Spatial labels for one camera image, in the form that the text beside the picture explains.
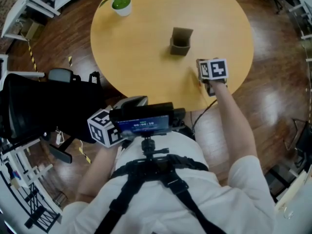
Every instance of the wooden floor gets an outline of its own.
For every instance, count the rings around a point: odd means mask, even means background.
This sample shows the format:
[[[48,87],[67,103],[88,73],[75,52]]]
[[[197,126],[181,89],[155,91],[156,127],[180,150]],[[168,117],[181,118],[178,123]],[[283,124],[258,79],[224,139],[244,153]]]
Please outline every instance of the wooden floor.
[[[48,72],[55,67],[68,68],[69,56],[73,57],[71,69],[82,80],[87,80],[92,71],[99,71],[91,51],[90,27],[100,1],[78,0],[66,7],[59,17],[48,22],[40,40],[32,44],[40,72]],[[273,3],[265,0],[237,1],[252,27],[254,59],[245,82],[234,93],[234,98],[253,129],[265,172],[286,154],[283,139],[290,139],[294,132],[291,118],[308,119],[305,51],[289,15],[285,12],[276,15]],[[26,43],[16,42],[10,58],[12,70],[33,70]],[[118,92],[103,75],[101,83],[108,94],[118,96]],[[198,113],[193,112],[193,119]],[[204,150],[210,170],[216,173],[221,184],[225,184],[229,170],[228,155],[217,106],[209,110],[198,124],[196,137]],[[63,190],[69,196],[69,202],[73,201],[78,183],[89,167],[78,151],[79,146],[80,142],[75,140],[68,149],[73,155],[73,163],[70,165],[50,155],[43,155],[48,153],[44,143],[31,148],[33,163],[53,163],[54,170],[47,176],[45,184]],[[84,146],[84,151],[91,159],[99,149],[97,144]]]

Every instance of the white shirt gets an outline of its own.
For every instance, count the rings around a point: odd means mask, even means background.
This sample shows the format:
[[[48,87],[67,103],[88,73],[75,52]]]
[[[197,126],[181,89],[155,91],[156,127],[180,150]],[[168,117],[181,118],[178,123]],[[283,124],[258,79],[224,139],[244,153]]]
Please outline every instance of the white shirt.
[[[152,137],[156,150],[169,148],[171,154],[187,156],[207,165],[200,146],[175,132]],[[121,154],[116,169],[127,162],[145,158],[142,138],[138,137]],[[221,187],[215,174],[191,169],[176,169],[189,185],[189,192],[206,216],[227,234],[271,234],[274,227],[274,202],[254,156],[237,160],[230,169],[228,186]],[[93,234],[117,198],[127,175],[109,180],[90,203],[75,202],[64,208],[64,234]],[[129,208],[113,234],[204,234],[199,221],[159,181],[146,182],[132,198]]]

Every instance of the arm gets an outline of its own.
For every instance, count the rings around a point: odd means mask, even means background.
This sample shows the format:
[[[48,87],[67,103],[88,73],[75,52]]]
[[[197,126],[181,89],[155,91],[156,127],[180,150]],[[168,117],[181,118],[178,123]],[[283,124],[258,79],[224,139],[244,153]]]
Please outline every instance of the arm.
[[[118,146],[102,148],[78,185],[76,201],[90,203],[109,180]]]
[[[244,156],[257,157],[251,127],[225,84],[210,81],[218,101],[224,137],[228,146],[230,165]]]

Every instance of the green leaf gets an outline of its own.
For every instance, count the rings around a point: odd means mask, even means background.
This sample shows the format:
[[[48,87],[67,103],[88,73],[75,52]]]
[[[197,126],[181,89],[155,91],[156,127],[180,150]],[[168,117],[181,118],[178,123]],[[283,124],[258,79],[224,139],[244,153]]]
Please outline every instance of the green leaf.
[[[104,4],[106,3],[108,0],[104,0],[103,2],[101,2],[101,4],[99,5],[99,8]]]

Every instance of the strap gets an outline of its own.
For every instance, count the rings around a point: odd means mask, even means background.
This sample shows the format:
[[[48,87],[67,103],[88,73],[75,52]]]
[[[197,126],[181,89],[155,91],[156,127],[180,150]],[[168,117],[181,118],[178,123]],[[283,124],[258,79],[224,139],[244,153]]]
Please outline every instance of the strap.
[[[109,234],[112,232],[121,216],[124,215],[129,207],[133,196],[138,193],[144,180],[129,176],[127,182],[121,188],[119,196],[112,201],[109,212],[100,223],[95,234]]]
[[[196,216],[201,227],[205,233],[210,234],[226,234],[223,230],[217,227],[212,222],[208,221],[198,206],[192,199],[191,194],[188,191],[189,186],[182,180],[175,171],[164,175],[160,181],[163,185],[169,188],[174,195]]]
[[[170,164],[173,165],[174,168],[176,169],[184,169],[184,168],[189,168],[193,170],[200,170],[200,171],[208,171],[208,168],[206,165],[203,163],[194,161],[192,158],[187,158],[187,157],[181,157],[179,155],[173,155],[173,154],[168,154],[166,156],[154,158],[155,161],[164,161],[166,159]],[[118,177],[118,176],[123,176],[127,174],[133,173],[133,167],[135,164],[137,164],[137,161],[144,161],[146,159],[140,159],[140,160],[134,160],[130,161],[124,166],[119,167],[116,171],[113,172],[111,179]]]

